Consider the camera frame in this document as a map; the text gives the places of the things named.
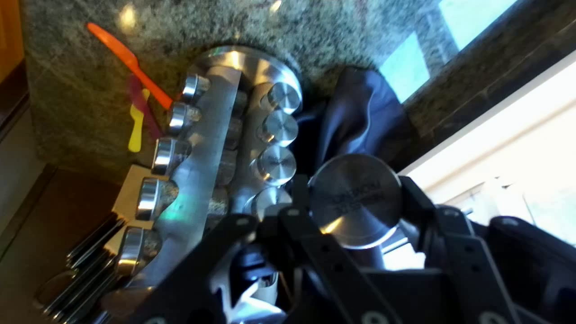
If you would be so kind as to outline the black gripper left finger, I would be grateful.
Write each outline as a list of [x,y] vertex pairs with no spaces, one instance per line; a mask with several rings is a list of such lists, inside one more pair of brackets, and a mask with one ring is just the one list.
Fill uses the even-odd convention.
[[297,264],[311,276],[313,285],[338,318],[345,324],[401,324],[399,314],[336,239],[322,233],[309,215],[288,206],[279,215],[279,228]]

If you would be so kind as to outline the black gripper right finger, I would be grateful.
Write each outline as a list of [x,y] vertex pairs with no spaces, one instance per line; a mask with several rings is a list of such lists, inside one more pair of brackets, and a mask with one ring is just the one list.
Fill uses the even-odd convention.
[[520,324],[488,244],[455,206],[434,204],[417,183],[401,176],[403,219],[417,228],[416,249],[448,273],[466,324]]

